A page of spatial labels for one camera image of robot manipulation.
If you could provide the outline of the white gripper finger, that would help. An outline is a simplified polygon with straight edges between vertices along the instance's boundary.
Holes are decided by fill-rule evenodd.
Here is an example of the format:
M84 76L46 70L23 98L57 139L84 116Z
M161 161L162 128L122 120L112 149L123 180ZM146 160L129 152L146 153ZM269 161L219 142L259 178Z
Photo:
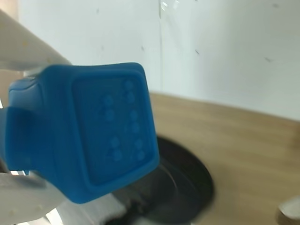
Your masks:
M4 11L0 12L0 68L12 71L41 70L71 63Z
M42 218L67 198L36 171L13 175L0 163L0 223L15 225Z

